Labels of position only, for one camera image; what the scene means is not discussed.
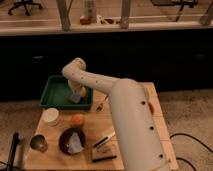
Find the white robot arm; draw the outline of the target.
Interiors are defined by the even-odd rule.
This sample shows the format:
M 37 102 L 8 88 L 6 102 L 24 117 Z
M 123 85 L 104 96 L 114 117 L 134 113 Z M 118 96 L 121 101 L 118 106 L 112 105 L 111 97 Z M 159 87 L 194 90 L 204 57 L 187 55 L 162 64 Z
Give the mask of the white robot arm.
M 115 78 L 86 71 L 75 58 L 62 69 L 71 82 L 108 96 L 112 122 L 125 171 L 171 171 L 152 118 L 145 88 L 129 78 Z

